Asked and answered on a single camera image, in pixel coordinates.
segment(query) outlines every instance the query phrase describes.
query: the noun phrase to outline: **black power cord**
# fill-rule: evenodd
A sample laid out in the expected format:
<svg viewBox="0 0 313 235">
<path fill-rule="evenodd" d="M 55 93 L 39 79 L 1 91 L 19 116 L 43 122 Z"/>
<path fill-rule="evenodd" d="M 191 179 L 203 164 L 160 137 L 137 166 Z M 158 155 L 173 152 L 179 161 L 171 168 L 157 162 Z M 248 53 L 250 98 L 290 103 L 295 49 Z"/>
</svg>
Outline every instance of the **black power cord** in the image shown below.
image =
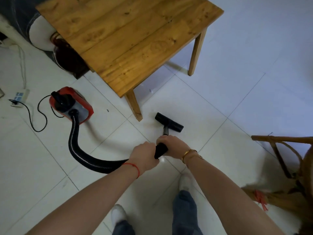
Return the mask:
<svg viewBox="0 0 313 235">
<path fill-rule="evenodd" d="M 44 130 L 44 129 L 46 128 L 46 126 L 47 126 L 47 124 L 48 124 L 48 119 L 47 119 L 47 116 L 39 110 L 39 105 L 40 105 L 40 103 L 43 101 L 43 99 L 45 99 L 45 98 L 47 98 L 47 97 L 49 97 L 49 96 L 51 96 L 51 95 L 47 95 L 47 96 L 45 96 L 44 98 L 42 98 L 42 99 L 39 101 L 38 105 L 37 105 L 37 111 L 38 111 L 40 114 L 42 114 L 42 115 L 46 118 L 46 124 L 45 124 L 45 126 L 43 127 L 42 130 Z M 38 131 L 38 130 L 36 130 L 36 129 L 34 128 L 33 123 L 32 123 L 32 119 L 31 119 L 31 117 L 30 117 L 29 108 L 28 108 L 24 103 L 19 102 L 19 101 L 16 101 L 16 100 L 11 100 L 11 99 L 10 99 L 9 101 L 12 102 L 12 103 L 18 102 L 18 103 L 21 103 L 23 106 L 25 106 L 26 109 L 28 110 L 29 122 L 30 122 L 30 125 L 32 126 L 33 130 L 36 131 L 36 132 L 41 132 L 41 131 L 42 131 L 42 130 L 39 130 L 39 131 Z M 51 106 L 51 110 L 52 110 L 53 114 L 54 114 L 55 116 L 57 116 L 56 113 L 54 112 L 52 106 Z"/>
</svg>

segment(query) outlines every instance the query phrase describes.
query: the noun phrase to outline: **hand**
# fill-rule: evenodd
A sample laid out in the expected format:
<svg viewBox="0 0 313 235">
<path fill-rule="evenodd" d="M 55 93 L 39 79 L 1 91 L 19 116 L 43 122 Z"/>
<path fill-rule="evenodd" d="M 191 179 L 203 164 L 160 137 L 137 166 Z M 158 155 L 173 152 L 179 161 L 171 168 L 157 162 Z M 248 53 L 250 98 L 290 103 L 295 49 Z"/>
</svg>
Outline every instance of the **hand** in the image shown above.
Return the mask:
<svg viewBox="0 0 313 235">
<path fill-rule="evenodd" d="M 156 144 L 159 143 L 164 143 L 167 146 L 167 156 L 171 156 L 177 159 L 181 159 L 185 152 L 190 150 L 190 147 L 185 142 L 172 135 L 162 135 L 157 139 Z"/>
<path fill-rule="evenodd" d="M 153 142 L 144 142 L 134 147 L 129 157 L 128 163 L 135 164 L 142 175 L 145 171 L 151 170 L 159 164 L 159 160 L 154 158 L 156 145 Z"/>
</svg>

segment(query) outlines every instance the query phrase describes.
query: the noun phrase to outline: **person's left arm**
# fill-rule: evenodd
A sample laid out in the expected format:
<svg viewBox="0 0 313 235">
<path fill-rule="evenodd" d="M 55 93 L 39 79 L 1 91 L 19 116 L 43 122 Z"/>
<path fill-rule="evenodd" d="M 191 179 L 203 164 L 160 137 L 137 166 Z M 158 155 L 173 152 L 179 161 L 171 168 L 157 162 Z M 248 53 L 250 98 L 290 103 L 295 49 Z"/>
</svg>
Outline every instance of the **person's left arm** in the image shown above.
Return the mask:
<svg viewBox="0 0 313 235">
<path fill-rule="evenodd" d="M 154 143 L 140 144 L 134 148 L 127 162 L 135 164 L 142 175 L 159 163 L 154 159 L 155 149 Z M 136 167 L 122 165 L 78 192 L 27 234 L 91 235 L 137 176 Z"/>
</svg>

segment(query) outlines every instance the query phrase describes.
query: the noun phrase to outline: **blue jeans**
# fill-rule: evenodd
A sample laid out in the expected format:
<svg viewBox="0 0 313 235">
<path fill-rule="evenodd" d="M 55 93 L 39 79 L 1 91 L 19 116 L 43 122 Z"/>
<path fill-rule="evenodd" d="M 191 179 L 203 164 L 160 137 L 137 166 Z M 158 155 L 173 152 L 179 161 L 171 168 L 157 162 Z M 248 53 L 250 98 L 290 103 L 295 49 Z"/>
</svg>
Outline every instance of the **blue jeans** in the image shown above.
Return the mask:
<svg viewBox="0 0 313 235">
<path fill-rule="evenodd" d="M 181 190 L 173 201 L 172 234 L 203 235 L 198 227 L 197 205 L 186 190 Z M 112 235 L 135 235 L 135 231 L 124 220 L 115 226 Z"/>
</svg>

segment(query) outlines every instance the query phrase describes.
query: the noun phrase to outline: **vacuum hose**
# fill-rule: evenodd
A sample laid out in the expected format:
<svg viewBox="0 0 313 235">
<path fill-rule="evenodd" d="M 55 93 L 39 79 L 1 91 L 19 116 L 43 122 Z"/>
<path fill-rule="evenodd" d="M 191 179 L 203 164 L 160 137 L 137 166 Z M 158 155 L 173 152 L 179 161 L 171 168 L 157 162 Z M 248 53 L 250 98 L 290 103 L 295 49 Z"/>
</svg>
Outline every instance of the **vacuum hose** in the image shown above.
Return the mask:
<svg viewBox="0 0 313 235">
<path fill-rule="evenodd" d="M 105 161 L 101 159 L 94 158 L 87 153 L 85 153 L 79 146 L 78 146 L 78 132 L 79 132 L 79 120 L 78 120 L 78 110 L 71 110 L 68 113 L 71 116 L 72 120 L 72 129 L 69 135 L 68 140 L 68 147 L 69 151 L 72 156 L 83 166 L 87 167 L 88 169 L 100 173 L 109 174 L 112 171 L 118 169 L 124 162 L 127 160 L 120 160 L 120 161 Z M 157 159 L 166 153 L 167 147 L 165 144 L 160 143 L 156 146 L 156 152 L 154 158 Z"/>
</svg>

